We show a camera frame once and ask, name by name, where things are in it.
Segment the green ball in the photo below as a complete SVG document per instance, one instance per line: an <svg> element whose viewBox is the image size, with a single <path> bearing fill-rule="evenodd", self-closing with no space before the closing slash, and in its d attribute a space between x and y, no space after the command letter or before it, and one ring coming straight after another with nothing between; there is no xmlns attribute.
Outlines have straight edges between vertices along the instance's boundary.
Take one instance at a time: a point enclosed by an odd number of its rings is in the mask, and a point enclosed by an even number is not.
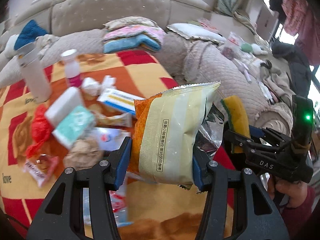
<svg viewBox="0 0 320 240"><path fill-rule="evenodd" d="M247 52L247 53L253 52L251 44L246 42L243 43L240 48L243 52Z"/></svg>

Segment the black jacket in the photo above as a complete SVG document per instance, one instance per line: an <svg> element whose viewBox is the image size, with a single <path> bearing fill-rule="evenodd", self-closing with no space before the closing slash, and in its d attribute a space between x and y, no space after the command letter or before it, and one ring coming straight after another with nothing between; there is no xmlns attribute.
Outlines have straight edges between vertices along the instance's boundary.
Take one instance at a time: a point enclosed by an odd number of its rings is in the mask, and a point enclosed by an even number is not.
<svg viewBox="0 0 320 240"><path fill-rule="evenodd" d="M272 54L275 58L282 57L288 61L291 90L299 96L308 97L312 74L308 58L302 50L295 45L277 41L272 45Z"/></svg>

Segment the bottle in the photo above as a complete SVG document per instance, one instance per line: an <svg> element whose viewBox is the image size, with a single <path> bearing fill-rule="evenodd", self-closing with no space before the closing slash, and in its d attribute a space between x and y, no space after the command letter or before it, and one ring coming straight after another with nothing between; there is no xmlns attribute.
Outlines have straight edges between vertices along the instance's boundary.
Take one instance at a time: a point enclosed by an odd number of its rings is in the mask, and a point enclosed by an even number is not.
<svg viewBox="0 0 320 240"><path fill-rule="evenodd" d="M76 60L76 56L76 49L70 49L61 54L68 87L80 87L82 84L80 64Z"/></svg>
<svg viewBox="0 0 320 240"><path fill-rule="evenodd" d="M38 58L39 49L34 42L17 50L20 72L37 104L47 101L52 89Z"/></svg>

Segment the bottle label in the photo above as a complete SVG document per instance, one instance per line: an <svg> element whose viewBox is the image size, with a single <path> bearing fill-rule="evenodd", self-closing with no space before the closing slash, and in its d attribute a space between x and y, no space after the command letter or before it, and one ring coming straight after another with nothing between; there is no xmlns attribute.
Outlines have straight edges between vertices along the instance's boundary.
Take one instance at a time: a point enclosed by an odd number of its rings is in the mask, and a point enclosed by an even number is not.
<svg viewBox="0 0 320 240"><path fill-rule="evenodd" d="M67 78L69 87L80 87L82 84L81 75L77 75L73 78Z"/></svg>

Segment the headboard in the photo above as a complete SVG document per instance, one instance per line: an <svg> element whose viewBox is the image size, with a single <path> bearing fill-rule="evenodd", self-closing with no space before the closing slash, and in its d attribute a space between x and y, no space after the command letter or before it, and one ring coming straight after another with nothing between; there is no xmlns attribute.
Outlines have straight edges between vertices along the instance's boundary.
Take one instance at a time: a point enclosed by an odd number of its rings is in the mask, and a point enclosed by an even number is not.
<svg viewBox="0 0 320 240"><path fill-rule="evenodd" d="M32 19L49 33L64 36L101 29L110 20L135 15L150 18L165 30L171 23L210 19L211 8L202 0L46 0L18 15L0 44L3 50L9 37L20 33Z"/></svg>

